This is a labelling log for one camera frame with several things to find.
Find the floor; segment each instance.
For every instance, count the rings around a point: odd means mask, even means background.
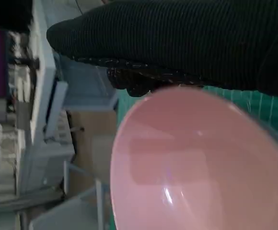
[[[84,131],[74,133],[76,156],[73,164],[94,174],[103,183],[109,183],[111,142],[116,133],[116,113],[110,112],[71,112],[71,125],[83,127]],[[95,146],[101,140],[102,146]],[[70,172],[68,197],[73,197],[94,186],[92,177],[87,177],[78,172]],[[89,200],[95,204],[93,197]],[[109,220],[111,212],[110,196],[105,196],[105,220]]]

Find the pink bowl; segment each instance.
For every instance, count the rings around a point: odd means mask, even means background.
[[[111,196],[118,230],[278,230],[278,144],[228,101],[160,91],[120,126]]]

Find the green cutting mat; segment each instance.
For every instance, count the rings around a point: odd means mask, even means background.
[[[278,98],[271,97],[257,91],[223,90],[215,87],[205,87],[204,90],[224,97],[246,112],[270,124],[278,131]],[[126,90],[119,91],[118,125],[127,111],[140,98],[133,98]]]

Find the wall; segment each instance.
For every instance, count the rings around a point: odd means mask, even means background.
[[[14,213],[0,214],[0,230],[16,230]]]

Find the cable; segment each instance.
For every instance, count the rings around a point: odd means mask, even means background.
[[[77,5],[78,9],[79,9],[79,10],[80,10],[80,12],[81,12],[81,14],[83,15],[83,13],[82,13],[82,11],[81,11],[81,8],[80,8],[80,6],[79,6],[79,4],[78,4],[77,0],[75,0],[75,2],[76,2],[76,5]]]

